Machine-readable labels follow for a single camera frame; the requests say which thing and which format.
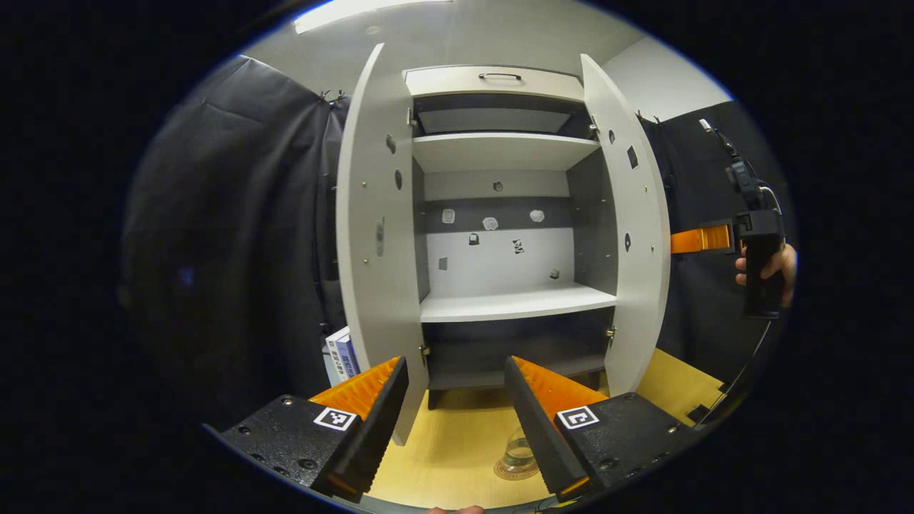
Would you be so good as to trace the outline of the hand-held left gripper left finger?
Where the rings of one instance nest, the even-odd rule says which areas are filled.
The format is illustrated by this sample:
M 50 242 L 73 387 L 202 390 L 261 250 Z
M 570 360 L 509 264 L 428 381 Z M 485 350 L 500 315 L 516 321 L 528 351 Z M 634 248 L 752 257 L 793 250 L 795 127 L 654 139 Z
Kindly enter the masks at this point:
M 268 474 L 358 503 L 378 474 L 408 385 L 407 359 L 398 356 L 310 399 L 281 395 L 224 430 L 204 429 Z

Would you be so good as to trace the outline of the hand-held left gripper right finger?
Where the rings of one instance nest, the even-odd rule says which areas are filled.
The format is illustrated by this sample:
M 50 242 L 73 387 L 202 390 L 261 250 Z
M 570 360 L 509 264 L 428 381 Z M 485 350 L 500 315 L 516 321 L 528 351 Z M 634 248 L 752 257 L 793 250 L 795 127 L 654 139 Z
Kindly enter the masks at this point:
M 548 492 L 611 494 L 693 447 L 697 430 L 637 393 L 608 397 L 531 361 L 505 361 L 505 387 Z

